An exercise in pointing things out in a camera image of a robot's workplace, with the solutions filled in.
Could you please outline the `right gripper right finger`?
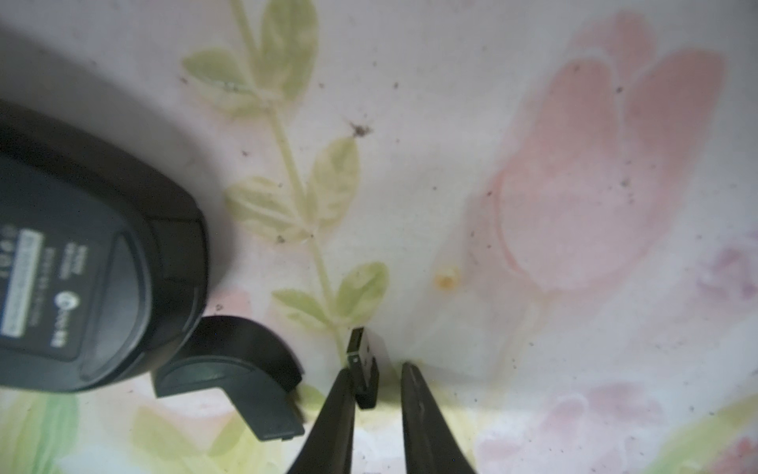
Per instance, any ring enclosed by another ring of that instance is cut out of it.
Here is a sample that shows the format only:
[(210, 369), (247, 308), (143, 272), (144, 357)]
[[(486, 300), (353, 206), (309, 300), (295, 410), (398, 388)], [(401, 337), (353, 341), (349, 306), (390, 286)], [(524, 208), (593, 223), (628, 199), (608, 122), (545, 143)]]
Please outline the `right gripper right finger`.
[(401, 402), (408, 474), (474, 474), (420, 369), (404, 363)]

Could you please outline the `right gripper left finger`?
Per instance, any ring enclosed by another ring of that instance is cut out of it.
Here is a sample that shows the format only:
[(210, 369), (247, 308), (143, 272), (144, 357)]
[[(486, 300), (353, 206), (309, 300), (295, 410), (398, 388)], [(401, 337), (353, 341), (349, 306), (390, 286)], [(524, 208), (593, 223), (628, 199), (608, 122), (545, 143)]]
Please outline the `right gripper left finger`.
[(348, 369), (337, 375), (319, 416), (288, 474), (350, 474), (355, 392)]

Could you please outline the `small black usb receiver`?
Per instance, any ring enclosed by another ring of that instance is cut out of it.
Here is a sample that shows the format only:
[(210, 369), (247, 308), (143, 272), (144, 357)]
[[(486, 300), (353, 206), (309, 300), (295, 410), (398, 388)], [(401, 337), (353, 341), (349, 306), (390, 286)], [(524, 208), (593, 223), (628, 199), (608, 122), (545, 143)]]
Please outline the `small black usb receiver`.
[(351, 331), (347, 345), (347, 367), (351, 373), (353, 394), (361, 410), (371, 410), (377, 404), (379, 367), (363, 327)]

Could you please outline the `black mouse battery cover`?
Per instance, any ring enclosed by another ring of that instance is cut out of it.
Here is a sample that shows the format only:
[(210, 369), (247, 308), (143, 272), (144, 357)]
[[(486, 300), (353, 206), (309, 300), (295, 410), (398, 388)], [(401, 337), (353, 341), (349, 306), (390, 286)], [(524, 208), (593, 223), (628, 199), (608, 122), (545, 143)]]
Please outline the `black mouse battery cover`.
[(301, 381), (296, 357), (274, 331), (229, 315), (201, 318), (181, 349), (152, 373), (159, 398), (222, 390), (261, 442), (304, 435), (290, 397)]

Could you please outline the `black wireless mouse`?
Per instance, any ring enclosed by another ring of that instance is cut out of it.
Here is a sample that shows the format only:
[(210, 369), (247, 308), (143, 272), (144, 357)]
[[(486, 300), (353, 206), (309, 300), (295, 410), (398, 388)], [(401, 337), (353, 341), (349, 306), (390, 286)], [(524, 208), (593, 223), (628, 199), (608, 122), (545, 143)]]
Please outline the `black wireless mouse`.
[(84, 392), (167, 363), (199, 321), (205, 217), (174, 181), (1, 105), (1, 384)]

